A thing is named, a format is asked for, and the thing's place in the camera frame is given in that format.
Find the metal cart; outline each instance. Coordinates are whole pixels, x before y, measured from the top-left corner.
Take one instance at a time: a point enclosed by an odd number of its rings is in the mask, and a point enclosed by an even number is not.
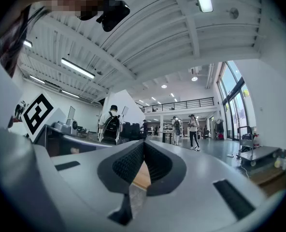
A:
[[[241,128],[248,128],[248,131],[250,132],[250,135],[251,135],[251,140],[242,139],[242,135],[240,133]],[[256,149],[254,151],[254,135],[253,135],[253,132],[250,126],[239,127],[238,133],[240,134],[240,149],[239,149],[239,153],[236,154],[236,156],[238,158],[242,158],[242,161],[248,160],[250,161],[250,165],[254,167],[256,165],[256,161],[260,158],[266,157],[268,155],[272,155],[273,157],[276,157],[276,151],[280,149],[278,147],[261,146],[259,147],[259,149]],[[242,152],[241,146],[249,147],[250,150]]]

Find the ceiling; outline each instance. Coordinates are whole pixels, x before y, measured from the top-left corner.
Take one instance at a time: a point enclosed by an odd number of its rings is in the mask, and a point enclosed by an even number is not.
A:
[[[214,112],[204,112],[204,113],[194,113],[194,115],[198,118],[198,120],[203,120],[203,119],[206,119],[209,115],[211,115],[212,113]],[[163,116],[163,120],[172,120],[173,119],[173,116],[176,116],[177,118],[181,119],[181,120],[188,120],[190,119],[188,116],[190,114],[178,114],[178,112],[176,112],[176,114],[174,115],[164,115]],[[158,119],[159,122],[160,122],[160,115],[159,116],[146,116],[145,117],[146,120],[149,120],[149,121],[152,121],[152,122],[158,122],[156,121],[155,119]]]
[[[210,63],[258,58],[257,30],[260,0],[212,0],[214,11],[202,13],[197,0],[124,0],[131,8],[111,32],[96,19],[80,21],[51,13],[28,34],[18,63],[24,75],[49,82],[89,102],[109,91],[127,89],[134,99],[168,96],[180,83],[205,86]],[[33,5],[31,11],[39,7]],[[239,11],[231,19],[230,9]],[[95,74],[86,78],[61,64],[65,58]],[[188,69],[202,66],[198,81],[190,82]],[[166,91],[159,89],[170,84]]]

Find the backpack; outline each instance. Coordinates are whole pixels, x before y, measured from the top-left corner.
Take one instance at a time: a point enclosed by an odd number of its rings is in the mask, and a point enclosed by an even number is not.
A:
[[[178,120],[175,120],[175,122],[174,122],[174,127],[175,127],[176,129],[179,129],[179,128],[180,128],[180,122],[179,122]]]
[[[103,125],[102,130],[102,139],[116,139],[118,131],[119,131],[119,117],[113,116],[111,112],[109,112],[111,115],[106,122]]]

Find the black railing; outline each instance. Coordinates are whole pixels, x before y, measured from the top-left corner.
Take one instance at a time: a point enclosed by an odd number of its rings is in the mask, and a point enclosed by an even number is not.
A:
[[[214,106],[214,98],[209,97],[209,98],[197,99],[197,100],[191,100],[191,101],[180,101],[180,102],[166,103],[166,104],[161,104],[161,105],[145,106],[143,107],[143,110],[145,113],[149,113],[149,112],[157,112],[157,111],[170,111],[170,110],[187,109],[187,108],[198,108],[198,107],[205,107],[205,106]]]

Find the desk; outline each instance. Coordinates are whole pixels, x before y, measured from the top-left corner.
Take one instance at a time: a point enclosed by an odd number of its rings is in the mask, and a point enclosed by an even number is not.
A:
[[[170,144],[171,144],[171,138],[172,138],[173,131],[159,131],[159,133],[162,133],[162,142],[163,143],[166,142],[166,134],[170,134]]]

